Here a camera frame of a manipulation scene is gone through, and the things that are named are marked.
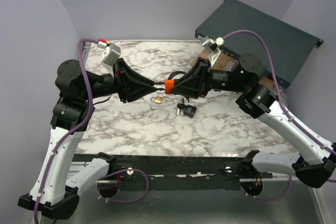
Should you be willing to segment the orange padlock key bunch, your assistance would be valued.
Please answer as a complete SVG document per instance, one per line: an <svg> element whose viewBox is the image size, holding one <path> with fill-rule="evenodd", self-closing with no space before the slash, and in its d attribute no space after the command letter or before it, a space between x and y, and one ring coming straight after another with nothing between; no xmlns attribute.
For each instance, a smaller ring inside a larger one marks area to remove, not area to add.
<svg viewBox="0 0 336 224"><path fill-rule="evenodd" d="M182 103L187 103L187 104L189 104L189 103L190 103L190 99L189 99L189 97L182 96Z"/></svg>

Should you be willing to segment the orange padlock with keys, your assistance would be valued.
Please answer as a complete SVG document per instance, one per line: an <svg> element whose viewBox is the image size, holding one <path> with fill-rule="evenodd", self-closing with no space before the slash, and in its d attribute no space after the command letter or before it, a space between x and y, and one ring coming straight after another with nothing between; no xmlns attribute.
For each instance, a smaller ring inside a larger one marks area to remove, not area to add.
<svg viewBox="0 0 336 224"><path fill-rule="evenodd" d="M157 91L164 91L165 94L170 94L175 86L174 79L166 79L165 81L154 82L153 86Z"/></svg>

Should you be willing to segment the black padlock key bunch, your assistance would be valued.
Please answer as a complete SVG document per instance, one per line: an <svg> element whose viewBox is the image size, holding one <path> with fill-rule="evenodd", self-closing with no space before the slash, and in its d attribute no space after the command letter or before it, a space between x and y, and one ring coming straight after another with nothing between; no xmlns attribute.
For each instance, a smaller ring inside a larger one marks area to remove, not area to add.
<svg viewBox="0 0 336 224"><path fill-rule="evenodd" d="M178 103L176 105L176 108L177 108L177 115L184 116L184 104Z"/></svg>

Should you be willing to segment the black padlock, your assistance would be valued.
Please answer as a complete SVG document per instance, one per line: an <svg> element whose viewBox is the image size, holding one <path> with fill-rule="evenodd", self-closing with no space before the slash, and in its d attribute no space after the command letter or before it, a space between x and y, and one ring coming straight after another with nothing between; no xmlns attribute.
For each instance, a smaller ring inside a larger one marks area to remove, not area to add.
<svg viewBox="0 0 336 224"><path fill-rule="evenodd" d="M193 118L197 111L197 107L192 105L184 105L183 107L183 114L188 116L189 118Z"/></svg>

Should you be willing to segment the brass padlock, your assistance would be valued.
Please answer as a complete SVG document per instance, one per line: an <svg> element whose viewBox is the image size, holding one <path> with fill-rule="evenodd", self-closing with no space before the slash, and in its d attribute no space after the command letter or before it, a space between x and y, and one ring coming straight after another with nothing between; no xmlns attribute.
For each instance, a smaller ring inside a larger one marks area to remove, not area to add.
<svg viewBox="0 0 336 224"><path fill-rule="evenodd" d="M150 98L150 101L155 103L155 104L161 104L162 103L162 97L160 96L156 96L156 97L151 97Z"/></svg>

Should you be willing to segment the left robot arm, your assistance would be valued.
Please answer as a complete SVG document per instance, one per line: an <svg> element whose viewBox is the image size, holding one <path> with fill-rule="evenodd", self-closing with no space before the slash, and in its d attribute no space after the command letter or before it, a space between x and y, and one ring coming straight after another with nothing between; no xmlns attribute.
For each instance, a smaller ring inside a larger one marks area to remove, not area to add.
<svg viewBox="0 0 336 224"><path fill-rule="evenodd" d="M60 97L53 109L47 154L33 188L18 200L20 207L33 212L35 223L41 217L69 219L80 196L97 180L119 179L137 171L119 167L114 156L100 152L82 171L68 177L75 150L94 112L95 98L117 94L127 103L156 91L152 80L131 70L123 59L113 62L111 70L94 74L85 69L82 60L67 60L57 70L55 84Z"/></svg>

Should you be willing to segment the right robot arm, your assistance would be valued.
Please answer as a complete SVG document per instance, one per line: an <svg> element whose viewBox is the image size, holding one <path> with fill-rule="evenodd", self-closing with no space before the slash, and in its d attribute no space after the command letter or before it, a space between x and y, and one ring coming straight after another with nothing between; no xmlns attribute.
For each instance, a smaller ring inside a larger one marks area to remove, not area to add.
<svg viewBox="0 0 336 224"><path fill-rule="evenodd" d="M266 68L256 55L244 54L231 71L212 69L208 59L198 58L183 77L165 82L165 93L198 99L213 90L241 93L239 108L275 130L298 152L297 155L251 151L241 165L249 178L259 173L296 176L312 188L320 188L335 170L335 144L307 126L298 126L295 116L281 107L279 97L259 84Z"/></svg>

